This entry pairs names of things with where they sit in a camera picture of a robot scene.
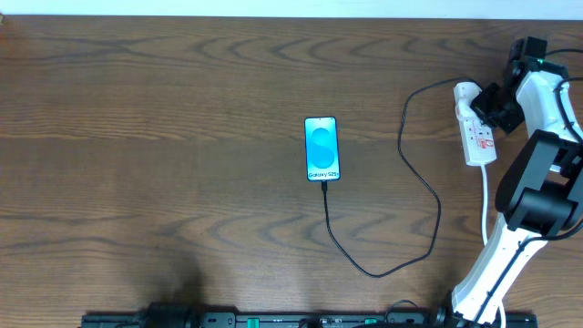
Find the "blue Galaxy smartphone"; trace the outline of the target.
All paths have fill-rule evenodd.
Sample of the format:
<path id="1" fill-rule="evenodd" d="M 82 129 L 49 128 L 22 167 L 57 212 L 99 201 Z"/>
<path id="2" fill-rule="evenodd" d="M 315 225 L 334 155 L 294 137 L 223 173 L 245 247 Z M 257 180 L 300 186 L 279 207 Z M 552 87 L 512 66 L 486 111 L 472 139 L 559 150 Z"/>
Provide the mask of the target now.
<path id="1" fill-rule="evenodd" d="M 341 165 L 335 117 L 304 120 L 306 176 L 310 182 L 338 180 Z"/>

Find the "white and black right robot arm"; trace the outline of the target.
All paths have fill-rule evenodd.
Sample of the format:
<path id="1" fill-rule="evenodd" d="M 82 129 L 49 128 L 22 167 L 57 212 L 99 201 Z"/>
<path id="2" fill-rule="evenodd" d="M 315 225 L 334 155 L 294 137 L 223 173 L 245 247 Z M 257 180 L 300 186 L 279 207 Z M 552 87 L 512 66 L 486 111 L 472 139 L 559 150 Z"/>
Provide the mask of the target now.
<path id="1" fill-rule="evenodd" d="M 526 124 L 528 140 L 496 192 L 496 223 L 474 266 L 451 291 L 438 323 L 447 327 L 506 325 L 499 311 L 511 285 L 548 242 L 582 229 L 582 130 L 570 104 L 573 77 L 546 59 L 547 41 L 515 41 L 503 83 L 454 88 L 465 162 L 483 168 L 496 151 L 493 129 Z"/>

